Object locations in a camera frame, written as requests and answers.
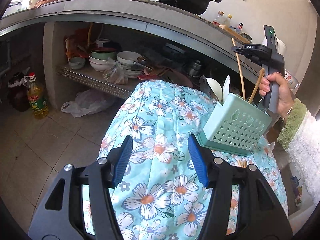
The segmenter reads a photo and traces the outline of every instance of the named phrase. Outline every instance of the bracelet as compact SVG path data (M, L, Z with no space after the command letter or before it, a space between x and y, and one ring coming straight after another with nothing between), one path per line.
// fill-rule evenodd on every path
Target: bracelet
M282 118L282 122L284 121L284 119L287 118L287 116L290 114L292 108L293 108L294 104L291 106L290 110L287 112L287 114L284 116L284 118Z

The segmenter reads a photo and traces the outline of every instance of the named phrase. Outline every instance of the wooden tray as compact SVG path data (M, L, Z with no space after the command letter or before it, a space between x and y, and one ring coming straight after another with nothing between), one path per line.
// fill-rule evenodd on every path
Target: wooden tray
M219 25L220 28L224 29L226 32L228 32L231 36L234 38L237 38L238 40L241 40L243 43L250 43L246 38L242 37L240 34L236 33L235 31L231 30L226 25Z

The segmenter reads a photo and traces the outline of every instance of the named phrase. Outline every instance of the sleeve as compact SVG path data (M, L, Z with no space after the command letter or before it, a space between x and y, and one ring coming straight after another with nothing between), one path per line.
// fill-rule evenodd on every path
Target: sleeve
M320 125L306 106L295 99L278 142L288 152L315 205L320 200Z

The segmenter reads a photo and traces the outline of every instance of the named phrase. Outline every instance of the floral fabric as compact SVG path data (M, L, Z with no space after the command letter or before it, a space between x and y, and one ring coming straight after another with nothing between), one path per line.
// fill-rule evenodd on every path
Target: floral fabric
M101 143L99 158L119 147L126 135L132 136L133 150L123 181L109 190L124 240L197 238L212 189L204 188L197 178L188 137L202 131L215 105L198 90L147 81L121 106ZM263 137L248 157L213 154L231 165L259 167L288 215L280 171ZM233 185L227 234L236 228L238 192ZM94 234L89 201L88 186L83 186L85 226Z

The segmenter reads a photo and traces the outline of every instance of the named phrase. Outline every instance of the tile floor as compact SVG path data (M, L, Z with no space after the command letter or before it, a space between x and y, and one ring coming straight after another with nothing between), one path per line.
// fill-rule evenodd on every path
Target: tile floor
M107 111L79 118L50 109L37 120L0 104L0 196L13 218L27 232L32 215L58 172L67 163L91 164L123 101Z

